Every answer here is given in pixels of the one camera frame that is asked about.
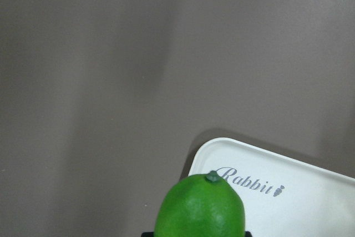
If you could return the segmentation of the green lime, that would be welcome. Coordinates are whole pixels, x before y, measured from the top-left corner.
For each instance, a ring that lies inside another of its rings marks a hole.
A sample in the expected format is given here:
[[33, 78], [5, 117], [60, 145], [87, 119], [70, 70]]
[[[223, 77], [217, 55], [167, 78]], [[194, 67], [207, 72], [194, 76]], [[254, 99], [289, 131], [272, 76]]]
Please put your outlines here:
[[216, 171], [191, 175], [165, 196], [154, 236], [245, 236], [244, 204]]

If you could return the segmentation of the white rabbit tray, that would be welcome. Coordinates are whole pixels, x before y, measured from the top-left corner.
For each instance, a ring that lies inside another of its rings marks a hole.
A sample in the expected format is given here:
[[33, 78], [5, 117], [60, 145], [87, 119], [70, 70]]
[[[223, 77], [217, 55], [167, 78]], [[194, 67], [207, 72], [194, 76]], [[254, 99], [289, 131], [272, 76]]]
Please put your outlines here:
[[209, 140], [190, 174], [218, 172], [253, 236], [353, 236], [354, 179], [230, 139]]

